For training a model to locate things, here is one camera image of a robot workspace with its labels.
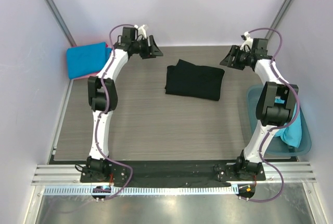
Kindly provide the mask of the black t shirt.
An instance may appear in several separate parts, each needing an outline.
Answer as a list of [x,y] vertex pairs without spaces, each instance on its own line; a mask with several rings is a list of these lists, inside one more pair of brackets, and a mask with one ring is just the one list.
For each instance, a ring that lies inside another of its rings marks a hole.
[[221,68],[195,65],[180,59],[167,66],[165,93],[219,101],[225,71]]

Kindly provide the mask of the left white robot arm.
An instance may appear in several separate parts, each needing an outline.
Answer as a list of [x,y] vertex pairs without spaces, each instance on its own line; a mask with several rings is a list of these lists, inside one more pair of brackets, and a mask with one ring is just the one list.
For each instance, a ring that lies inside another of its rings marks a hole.
[[111,117],[118,105],[116,79],[129,61],[137,54],[142,59],[163,56],[156,45],[153,35],[147,34],[147,25],[121,24],[114,27],[122,28],[122,34],[115,43],[111,43],[111,52],[101,71],[88,78],[88,104],[93,111],[92,146],[82,169],[83,180],[105,182],[111,176],[109,159],[109,128]]

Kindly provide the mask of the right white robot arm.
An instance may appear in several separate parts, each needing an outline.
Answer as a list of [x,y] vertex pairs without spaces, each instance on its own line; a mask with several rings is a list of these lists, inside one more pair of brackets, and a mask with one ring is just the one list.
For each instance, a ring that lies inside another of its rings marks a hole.
[[279,129],[294,122],[299,112],[298,86],[288,83],[277,70],[273,57],[268,54],[267,39],[253,39],[249,33],[241,38],[244,42],[233,45],[220,64],[238,70],[251,67],[263,89],[255,110],[257,125],[251,140],[236,162],[223,168],[223,172],[238,181],[263,180],[263,157],[271,140]]

